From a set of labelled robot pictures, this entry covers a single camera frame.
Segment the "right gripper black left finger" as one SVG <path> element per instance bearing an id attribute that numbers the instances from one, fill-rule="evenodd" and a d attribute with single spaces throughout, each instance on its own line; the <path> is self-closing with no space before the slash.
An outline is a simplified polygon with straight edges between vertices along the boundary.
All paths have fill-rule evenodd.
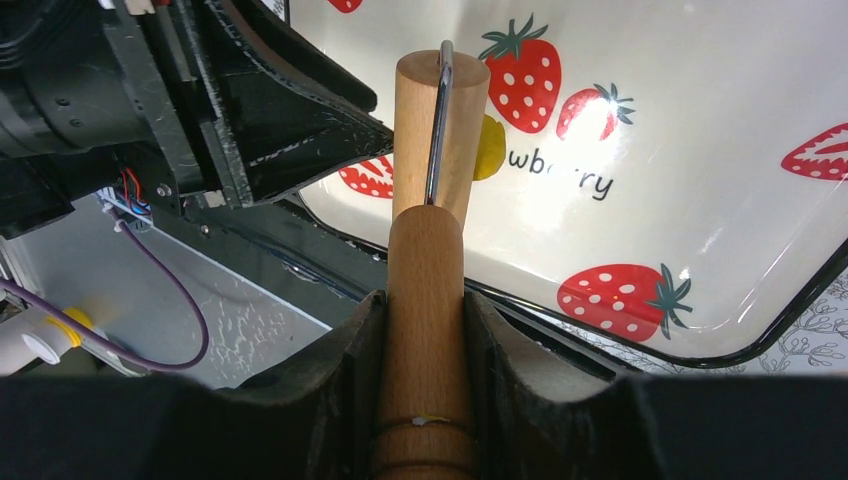
<path id="1" fill-rule="evenodd" d="M 5 479 L 364 479 L 387 311 L 337 328 L 236 388 L 164 374 L 1 382 Z"/>

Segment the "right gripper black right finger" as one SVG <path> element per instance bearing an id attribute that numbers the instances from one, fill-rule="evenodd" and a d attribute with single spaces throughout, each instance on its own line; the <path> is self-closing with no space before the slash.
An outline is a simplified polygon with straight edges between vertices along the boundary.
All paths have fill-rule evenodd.
<path id="1" fill-rule="evenodd" d="M 485 479 L 843 479 L 842 376 L 607 380 L 464 299 Z"/>

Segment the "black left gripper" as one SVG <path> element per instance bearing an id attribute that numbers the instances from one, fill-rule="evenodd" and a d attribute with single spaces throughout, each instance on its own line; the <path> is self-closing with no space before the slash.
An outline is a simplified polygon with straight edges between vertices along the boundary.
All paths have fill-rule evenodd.
<path id="1" fill-rule="evenodd" d="M 178 212 L 209 186 L 168 1 L 1 5 L 1 235 L 60 220 L 124 172 Z"/>

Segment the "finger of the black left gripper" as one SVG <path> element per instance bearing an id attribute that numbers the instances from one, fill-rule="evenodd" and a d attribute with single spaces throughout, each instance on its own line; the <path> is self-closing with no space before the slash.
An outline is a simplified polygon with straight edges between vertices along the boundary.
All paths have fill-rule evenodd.
<path id="1" fill-rule="evenodd" d="M 176 1 L 210 119 L 200 130 L 229 207 L 270 204 L 391 152 L 377 95 L 261 1 Z"/>

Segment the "wooden dough roller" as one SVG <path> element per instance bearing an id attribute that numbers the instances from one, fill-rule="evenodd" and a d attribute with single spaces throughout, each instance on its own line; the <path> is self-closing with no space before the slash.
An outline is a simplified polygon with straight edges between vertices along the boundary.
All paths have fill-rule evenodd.
<path id="1" fill-rule="evenodd" d="M 463 225 L 489 73 L 450 41 L 396 65 L 385 346 L 374 479 L 474 479 Z"/>

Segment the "yellow dough piece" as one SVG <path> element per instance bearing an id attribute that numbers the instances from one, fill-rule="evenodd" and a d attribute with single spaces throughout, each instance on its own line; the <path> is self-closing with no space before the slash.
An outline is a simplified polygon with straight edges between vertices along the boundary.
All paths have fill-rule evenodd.
<path id="1" fill-rule="evenodd" d="M 506 132 L 502 123 L 485 114 L 473 174 L 474 181 L 494 176 L 506 156 Z"/>

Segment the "white strawberry tray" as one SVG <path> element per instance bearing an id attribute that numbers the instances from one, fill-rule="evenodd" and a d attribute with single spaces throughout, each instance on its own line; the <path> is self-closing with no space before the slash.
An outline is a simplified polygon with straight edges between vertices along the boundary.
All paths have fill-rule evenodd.
<path id="1" fill-rule="evenodd" d="M 275 1 L 390 120 L 404 54 L 492 73 L 466 272 L 679 366 L 764 353 L 847 274 L 843 1 Z"/>

